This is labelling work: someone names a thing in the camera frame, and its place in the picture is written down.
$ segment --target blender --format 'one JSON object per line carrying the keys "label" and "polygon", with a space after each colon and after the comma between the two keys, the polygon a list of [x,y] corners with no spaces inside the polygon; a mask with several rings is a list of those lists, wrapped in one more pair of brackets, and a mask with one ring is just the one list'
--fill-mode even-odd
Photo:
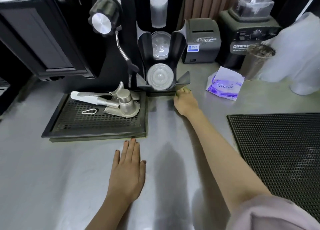
{"label": "blender", "polygon": [[236,0],[229,10],[220,12],[217,23],[221,49],[216,62],[230,69],[240,69],[247,47],[275,37],[281,30],[270,16],[272,0]]}

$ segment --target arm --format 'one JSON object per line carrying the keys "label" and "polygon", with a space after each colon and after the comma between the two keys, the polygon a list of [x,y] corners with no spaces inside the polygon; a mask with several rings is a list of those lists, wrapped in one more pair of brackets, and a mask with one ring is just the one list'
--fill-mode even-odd
{"label": "arm", "polygon": [[249,165],[213,128],[188,88],[177,92],[174,105],[181,115],[189,119],[197,133],[230,212],[255,196],[271,195]]}
{"label": "arm", "polygon": [[125,141],[114,154],[106,199],[86,230],[114,230],[129,205],[140,195],[146,176],[146,161],[140,162],[140,145]]}

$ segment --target stainless steel countertop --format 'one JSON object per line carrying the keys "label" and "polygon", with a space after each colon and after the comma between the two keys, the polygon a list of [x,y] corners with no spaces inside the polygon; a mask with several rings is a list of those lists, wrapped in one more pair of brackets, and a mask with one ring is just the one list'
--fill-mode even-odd
{"label": "stainless steel countertop", "polygon": [[[236,102],[205,91],[217,64],[178,65],[211,123],[236,149],[226,115],[320,112],[320,93],[299,96],[287,82],[245,82]],[[51,143],[42,139],[62,92],[40,82],[0,123],[0,228],[84,229],[101,206],[112,158],[123,140]],[[172,97],[149,98],[141,143],[146,184],[120,229],[224,229],[229,212],[201,145]]]}

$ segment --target blue and white label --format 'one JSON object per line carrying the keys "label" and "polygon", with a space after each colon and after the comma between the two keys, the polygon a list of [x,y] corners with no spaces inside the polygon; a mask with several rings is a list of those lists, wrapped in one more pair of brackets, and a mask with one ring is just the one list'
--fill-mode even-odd
{"label": "blue and white label", "polygon": [[187,52],[198,52],[200,44],[197,45],[188,45]]}

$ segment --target forearm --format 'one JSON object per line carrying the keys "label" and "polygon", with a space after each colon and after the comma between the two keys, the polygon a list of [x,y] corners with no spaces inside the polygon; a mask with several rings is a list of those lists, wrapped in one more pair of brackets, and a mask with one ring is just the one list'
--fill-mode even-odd
{"label": "forearm", "polygon": [[242,157],[216,131],[199,109],[187,115],[230,211],[257,195],[271,195]]}
{"label": "forearm", "polygon": [[86,230],[115,230],[129,204],[117,196],[106,196]]}

